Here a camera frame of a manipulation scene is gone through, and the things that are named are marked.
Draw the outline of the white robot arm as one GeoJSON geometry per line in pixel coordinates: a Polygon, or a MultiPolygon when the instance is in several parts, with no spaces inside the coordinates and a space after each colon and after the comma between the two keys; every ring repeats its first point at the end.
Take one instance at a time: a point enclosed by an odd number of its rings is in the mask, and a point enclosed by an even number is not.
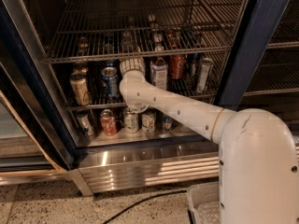
{"type": "Polygon", "coordinates": [[[121,61],[120,70],[121,95],[130,108],[156,108],[219,146],[221,224],[298,224],[296,146],[279,117],[161,90],[146,81],[141,58],[121,61]]]}

